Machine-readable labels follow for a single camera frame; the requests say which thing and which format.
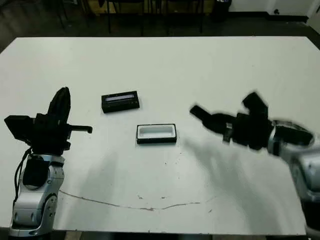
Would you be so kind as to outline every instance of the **small black case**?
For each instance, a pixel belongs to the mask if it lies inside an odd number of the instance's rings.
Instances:
[[[101,96],[101,108],[106,113],[140,108],[137,91],[127,91]]]

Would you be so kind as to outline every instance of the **wall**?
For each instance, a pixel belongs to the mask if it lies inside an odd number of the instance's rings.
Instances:
[[[276,0],[268,6],[268,13],[278,9],[280,15],[306,16],[315,0]]]
[[[264,12],[267,0],[232,0],[231,12]]]
[[[320,0],[232,0],[231,12],[268,12],[278,9],[281,15],[310,17]]]

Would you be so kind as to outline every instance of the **white table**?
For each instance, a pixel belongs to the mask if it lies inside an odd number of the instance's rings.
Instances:
[[[236,113],[258,90],[271,118],[320,132],[319,63],[305,37],[17,38],[0,54],[0,116],[45,113],[68,86],[68,122],[93,126],[91,135],[72,133],[63,154],[56,230],[300,235],[286,164],[223,144],[189,109]],[[140,109],[102,113],[101,95],[133,90]],[[138,124],[162,123],[176,124],[176,145],[136,144]],[[8,227],[27,145],[4,122],[0,142],[0,227]]]

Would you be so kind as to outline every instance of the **dark floor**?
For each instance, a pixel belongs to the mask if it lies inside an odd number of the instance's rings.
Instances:
[[[48,10],[45,0],[11,0],[0,7],[0,52],[16,37],[140,37],[140,16],[117,14],[111,18],[112,33],[108,33],[106,15],[84,17],[79,6],[65,3],[68,20],[59,21],[54,10]],[[274,21],[265,17],[232,17],[216,23],[206,15],[203,32],[199,17],[173,14],[169,18],[169,36],[307,36],[320,48],[320,35],[303,22]],[[165,17],[145,14],[144,36],[166,37]]]

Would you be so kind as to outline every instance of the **black trash can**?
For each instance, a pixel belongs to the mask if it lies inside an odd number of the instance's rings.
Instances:
[[[214,0],[211,18],[214,22],[226,20],[232,0]]]

